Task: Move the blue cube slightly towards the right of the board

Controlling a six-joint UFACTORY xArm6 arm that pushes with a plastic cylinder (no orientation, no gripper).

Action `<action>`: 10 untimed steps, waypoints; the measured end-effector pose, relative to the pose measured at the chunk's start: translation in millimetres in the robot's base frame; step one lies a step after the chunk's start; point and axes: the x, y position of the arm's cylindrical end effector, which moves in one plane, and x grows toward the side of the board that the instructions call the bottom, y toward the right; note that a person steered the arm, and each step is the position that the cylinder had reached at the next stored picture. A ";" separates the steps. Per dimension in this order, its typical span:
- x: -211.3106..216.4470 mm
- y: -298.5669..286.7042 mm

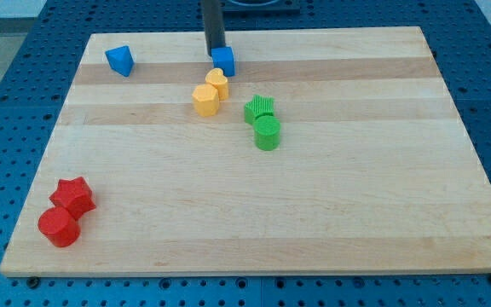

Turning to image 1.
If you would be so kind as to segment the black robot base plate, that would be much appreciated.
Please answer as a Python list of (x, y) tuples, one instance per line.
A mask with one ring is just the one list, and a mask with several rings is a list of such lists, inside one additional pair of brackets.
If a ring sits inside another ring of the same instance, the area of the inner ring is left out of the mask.
[(222, 11), (238, 13), (298, 13), (299, 0), (221, 0)]

